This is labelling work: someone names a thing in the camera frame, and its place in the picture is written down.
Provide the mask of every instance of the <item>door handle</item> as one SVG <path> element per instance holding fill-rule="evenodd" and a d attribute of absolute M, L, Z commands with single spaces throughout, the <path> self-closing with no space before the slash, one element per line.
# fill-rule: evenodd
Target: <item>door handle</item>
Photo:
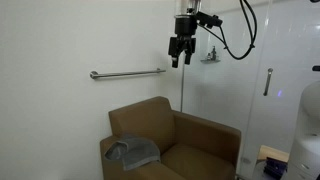
<path fill-rule="evenodd" d="M 264 95 L 264 96 L 268 96 L 268 92 L 269 92 L 269 86 L 270 86 L 270 81 L 271 81 L 272 72 L 273 72 L 273 69 L 272 69 L 272 68 L 269 68 L 269 69 L 268 69 L 268 78 L 267 78 L 267 83 L 266 83 L 266 87 L 265 87 L 265 89 L 264 89 L 264 93 L 263 93 L 263 95 Z"/>

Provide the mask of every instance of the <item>white machine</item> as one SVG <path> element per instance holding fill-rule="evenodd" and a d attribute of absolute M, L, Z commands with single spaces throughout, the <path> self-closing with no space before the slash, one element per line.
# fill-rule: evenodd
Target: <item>white machine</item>
<path fill-rule="evenodd" d="M 288 171 L 282 180 L 320 180 L 320 81 L 302 93 Z"/>

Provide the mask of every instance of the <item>armchair backrest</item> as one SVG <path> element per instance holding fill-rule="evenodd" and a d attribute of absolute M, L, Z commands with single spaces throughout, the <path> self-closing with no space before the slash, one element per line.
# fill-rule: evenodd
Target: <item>armchair backrest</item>
<path fill-rule="evenodd" d="M 169 100 L 156 97 L 109 112 L 112 133 L 153 140 L 161 154 L 174 143 L 174 119 Z"/>

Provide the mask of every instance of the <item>armchair cushion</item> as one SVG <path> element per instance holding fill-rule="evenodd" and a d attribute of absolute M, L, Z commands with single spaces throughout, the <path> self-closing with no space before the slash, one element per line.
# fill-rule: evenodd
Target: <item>armchair cushion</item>
<path fill-rule="evenodd" d="M 235 168 L 230 162 L 187 145 L 173 146 L 161 161 L 186 179 L 234 180 Z"/>

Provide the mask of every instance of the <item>armchair armrest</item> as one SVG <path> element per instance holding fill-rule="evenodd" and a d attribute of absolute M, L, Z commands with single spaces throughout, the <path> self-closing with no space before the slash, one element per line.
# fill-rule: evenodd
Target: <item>armchair armrest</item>
<path fill-rule="evenodd" d="M 118 140 L 118 137 L 110 136 L 100 142 L 104 180 L 184 180 L 183 177 L 158 162 L 148 163 L 136 169 L 124 171 L 121 161 L 109 161 L 104 157 L 105 152 Z"/>
<path fill-rule="evenodd" d="M 176 141 L 220 157 L 236 167 L 241 143 L 237 129 L 173 111 Z"/>

